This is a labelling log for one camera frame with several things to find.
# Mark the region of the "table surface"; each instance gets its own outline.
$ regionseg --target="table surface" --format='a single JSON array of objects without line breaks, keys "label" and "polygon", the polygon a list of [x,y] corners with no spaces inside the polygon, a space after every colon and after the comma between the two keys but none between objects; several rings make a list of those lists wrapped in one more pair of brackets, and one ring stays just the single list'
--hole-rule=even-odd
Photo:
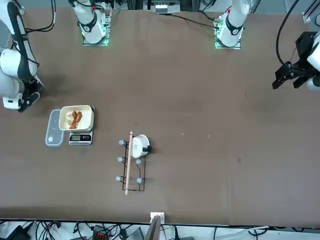
[{"label": "table surface", "polygon": [[[28,9],[26,27],[50,22]],[[199,13],[185,17],[210,23]],[[29,35],[43,97],[24,113],[0,108],[0,213],[11,218],[319,227],[318,92],[288,82],[276,36],[284,18],[249,15],[242,50],[215,49],[213,31],[147,11],[113,13],[108,47],[82,46],[71,8]],[[308,26],[288,19],[289,60]],[[93,144],[45,145],[49,114],[96,107]],[[125,196],[118,140],[149,136],[144,192]]]}]

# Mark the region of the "digital scale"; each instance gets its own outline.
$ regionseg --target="digital scale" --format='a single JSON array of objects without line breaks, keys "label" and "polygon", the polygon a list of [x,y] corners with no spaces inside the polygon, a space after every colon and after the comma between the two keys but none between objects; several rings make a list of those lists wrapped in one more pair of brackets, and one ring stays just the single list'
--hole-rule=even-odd
[{"label": "digital scale", "polygon": [[[95,114],[95,107],[91,106],[93,114]],[[73,146],[87,146],[92,143],[92,135],[94,134],[94,128],[91,131],[84,132],[70,132],[69,144]]]}]

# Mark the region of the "plastic container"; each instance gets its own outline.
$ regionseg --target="plastic container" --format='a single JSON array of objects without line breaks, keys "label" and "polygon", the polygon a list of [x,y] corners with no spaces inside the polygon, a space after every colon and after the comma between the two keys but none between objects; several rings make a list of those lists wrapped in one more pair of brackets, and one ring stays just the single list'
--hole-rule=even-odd
[{"label": "plastic container", "polygon": [[65,132],[58,128],[60,112],[61,109],[54,109],[50,113],[44,141],[48,147],[59,147],[64,141]]},{"label": "plastic container", "polygon": [[[70,129],[67,123],[67,116],[72,115],[73,111],[82,112],[81,121],[76,129]],[[89,132],[94,127],[94,112],[89,105],[64,106],[59,116],[59,128],[66,132]]]}]

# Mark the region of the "wooden stick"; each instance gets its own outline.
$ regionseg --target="wooden stick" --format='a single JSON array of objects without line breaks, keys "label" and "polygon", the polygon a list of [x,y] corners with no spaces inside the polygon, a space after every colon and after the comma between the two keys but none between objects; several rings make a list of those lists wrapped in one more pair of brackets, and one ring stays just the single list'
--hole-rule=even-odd
[{"label": "wooden stick", "polygon": [[128,149],[128,165],[126,166],[126,179],[125,179],[125,195],[129,192],[129,177],[130,177],[130,164],[131,164],[131,151],[132,151],[132,138],[133,132],[130,132],[129,149]]}]

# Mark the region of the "bowl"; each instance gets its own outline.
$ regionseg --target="bowl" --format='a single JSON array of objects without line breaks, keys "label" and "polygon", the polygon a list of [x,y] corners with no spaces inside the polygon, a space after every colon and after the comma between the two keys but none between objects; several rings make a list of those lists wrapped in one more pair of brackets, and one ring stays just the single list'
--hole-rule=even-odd
[{"label": "bowl", "polygon": [[[73,111],[81,112],[82,118],[76,129],[70,129],[67,123],[67,116],[72,115]],[[89,105],[64,106],[59,116],[59,128],[66,132],[89,132],[94,126],[94,112]]]}]

